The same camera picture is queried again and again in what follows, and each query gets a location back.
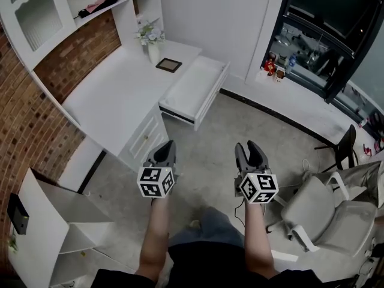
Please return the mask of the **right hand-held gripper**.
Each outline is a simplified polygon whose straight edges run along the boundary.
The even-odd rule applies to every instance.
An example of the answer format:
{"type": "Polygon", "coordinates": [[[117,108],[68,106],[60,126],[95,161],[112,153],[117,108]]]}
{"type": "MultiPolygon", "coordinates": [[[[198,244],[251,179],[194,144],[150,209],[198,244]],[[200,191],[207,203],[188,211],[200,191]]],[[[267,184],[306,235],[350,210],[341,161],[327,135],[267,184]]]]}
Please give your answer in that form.
{"type": "Polygon", "coordinates": [[[247,170],[247,156],[240,143],[235,145],[236,166],[241,172],[235,178],[235,196],[243,197],[249,204],[267,204],[273,200],[279,191],[277,177],[272,174],[268,158],[261,148],[249,140],[250,152],[248,165],[256,170],[247,170]]]}

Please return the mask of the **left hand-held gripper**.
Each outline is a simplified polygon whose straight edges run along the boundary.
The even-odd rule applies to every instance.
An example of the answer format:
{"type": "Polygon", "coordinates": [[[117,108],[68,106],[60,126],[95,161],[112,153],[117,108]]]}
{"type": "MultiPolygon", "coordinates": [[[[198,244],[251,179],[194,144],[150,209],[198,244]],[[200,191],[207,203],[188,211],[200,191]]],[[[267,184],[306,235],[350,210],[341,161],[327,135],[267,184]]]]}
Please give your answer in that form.
{"type": "Polygon", "coordinates": [[[137,185],[143,197],[165,198],[176,184],[176,143],[169,140],[158,145],[139,168],[137,185]]]}

